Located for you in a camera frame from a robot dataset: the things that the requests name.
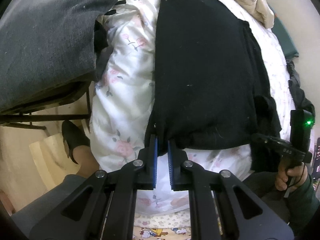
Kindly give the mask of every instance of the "black cable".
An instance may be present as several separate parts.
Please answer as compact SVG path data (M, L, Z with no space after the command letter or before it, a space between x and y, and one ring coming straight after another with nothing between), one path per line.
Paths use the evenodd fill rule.
M293 183L291 186L288 186L287 188L293 187L293 186L297 185L297 184L302 180L302 177L303 177L303 173L304 173L304 169L305 169L305 168L306 168L306 165L303 164L303 170L302 170L302 174L301 174L300 179L299 179L297 182Z

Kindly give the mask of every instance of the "green sleeve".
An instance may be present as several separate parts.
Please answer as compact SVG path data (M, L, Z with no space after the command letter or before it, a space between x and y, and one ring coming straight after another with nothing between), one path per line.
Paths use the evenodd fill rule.
M295 236L309 223L320 204L312 183L312 178L309 175L305 183L288 197L289 226Z

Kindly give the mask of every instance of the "person's hand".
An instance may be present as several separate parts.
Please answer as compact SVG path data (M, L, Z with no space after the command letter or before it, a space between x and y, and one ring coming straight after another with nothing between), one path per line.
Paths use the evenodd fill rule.
M293 169L288 169L286 172L286 169L288 168L288 166L290 165L290 159L282 157L279 163L279 167L278 167L278 174L276 176L276 181L275 181L275 186L277 190L283 191L287 189L287 181L288 181L288 176L290 177L296 177L295 179L295 183L299 181L301 175L302 178L299 181L299 183L297 185L294 185L293 187L291 187L291 191L296 190L298 187L300 187L307 179L308 177L308 169L307 167L304 168L303 171L303 167L304 167L304 163L302 163L300 166L296 166Z

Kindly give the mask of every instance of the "yellow cartoon patterned fabric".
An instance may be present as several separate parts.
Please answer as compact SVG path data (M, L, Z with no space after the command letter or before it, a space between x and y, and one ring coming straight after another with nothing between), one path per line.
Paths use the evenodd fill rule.
M191 240L191 228L133 228L132 240Z

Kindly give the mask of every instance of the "white wall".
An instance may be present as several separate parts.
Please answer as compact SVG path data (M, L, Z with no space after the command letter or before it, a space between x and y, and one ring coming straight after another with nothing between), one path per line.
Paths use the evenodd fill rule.
M300 57L294 59L301 88L316 108L315 137L320 137L320 15L310 0L267 0L284 23Z

